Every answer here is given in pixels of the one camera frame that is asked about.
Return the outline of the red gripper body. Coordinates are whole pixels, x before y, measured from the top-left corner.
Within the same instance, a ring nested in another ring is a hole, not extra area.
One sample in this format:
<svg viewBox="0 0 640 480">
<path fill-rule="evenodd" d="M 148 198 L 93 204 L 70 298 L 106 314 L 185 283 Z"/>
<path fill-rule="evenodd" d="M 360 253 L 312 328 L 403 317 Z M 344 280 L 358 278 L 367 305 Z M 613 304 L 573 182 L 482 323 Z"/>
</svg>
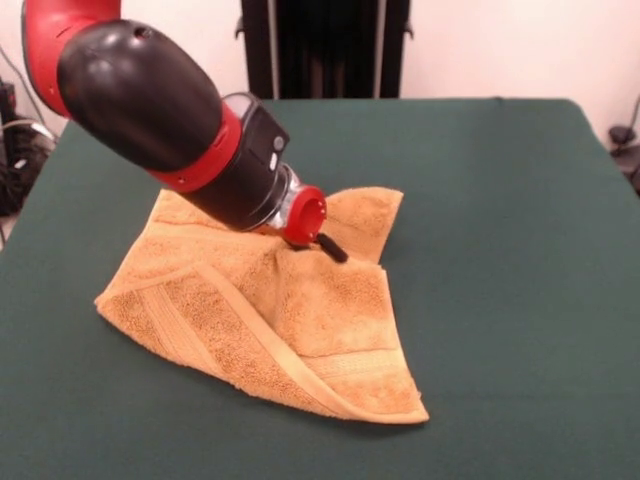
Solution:
<svg viewBox="0 0 640 480">
<path fill-rule="evenodd" d="M 282 237 L 292 245 L 309 245 L 327 218 L 327 202 L 318 187 L 302 185 L 287 193 L 282 212 L 286 217 Z"/>
</svg>

